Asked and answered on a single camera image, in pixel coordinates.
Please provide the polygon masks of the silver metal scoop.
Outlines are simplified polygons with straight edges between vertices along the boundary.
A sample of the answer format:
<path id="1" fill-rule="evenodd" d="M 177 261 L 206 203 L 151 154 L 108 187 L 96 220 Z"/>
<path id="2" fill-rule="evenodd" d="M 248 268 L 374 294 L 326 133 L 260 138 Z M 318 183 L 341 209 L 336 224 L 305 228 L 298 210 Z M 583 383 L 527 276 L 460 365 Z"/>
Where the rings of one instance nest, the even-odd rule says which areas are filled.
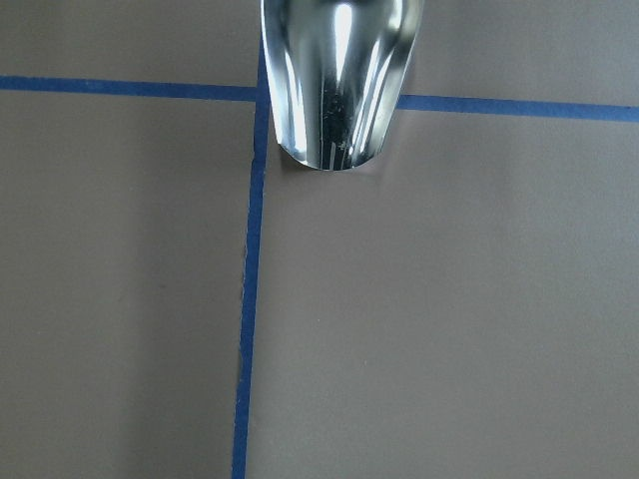
<path id="1" fill-rule="evenodd" d="M 276 139 L 300 164 L 357 168 L 379 154 L 423 18 L 421 1 L 264 1 Z"/>

